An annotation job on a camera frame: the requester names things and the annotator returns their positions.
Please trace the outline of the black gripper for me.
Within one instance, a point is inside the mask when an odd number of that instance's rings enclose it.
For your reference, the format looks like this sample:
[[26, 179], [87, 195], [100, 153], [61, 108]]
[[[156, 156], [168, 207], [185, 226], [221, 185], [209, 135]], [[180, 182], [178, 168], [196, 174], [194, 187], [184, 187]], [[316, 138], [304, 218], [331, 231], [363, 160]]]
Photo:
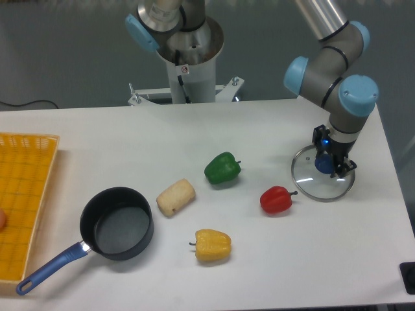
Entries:
[[324, 150], [330, 155], [332, 163], [330, 178], [344, 178], [357, 168], [356, 163], [349, 159], [349, 152], [354, 144], [355, 141], [341, 143], [332, 139], [324, 140]]

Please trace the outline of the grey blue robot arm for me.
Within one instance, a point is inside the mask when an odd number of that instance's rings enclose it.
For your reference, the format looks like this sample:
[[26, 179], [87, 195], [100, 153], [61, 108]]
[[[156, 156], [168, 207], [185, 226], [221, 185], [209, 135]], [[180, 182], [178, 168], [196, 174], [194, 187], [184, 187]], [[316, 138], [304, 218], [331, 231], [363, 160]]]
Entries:
[[[370, 34], [361, 23], [348, 20], [333, 1], [297, 1], [296, 6], [321, 49], [313, 60], [293, 60], [283, 83], [329, 112], [328, 124], [313, 132], [315, 165], [324, 174], [342, 178], [356, 169], [349, 152], [379, 96], [371, 78], [346, 76], [369, 46]], [[221, 91], [215, 85], [215, 61], [224, 35], [206, 16], [203, 1], [140, 1], [125, 26], [137, 44], [165, 62], [175, 104], [226, 102], [234, 96], [237, 80]]]

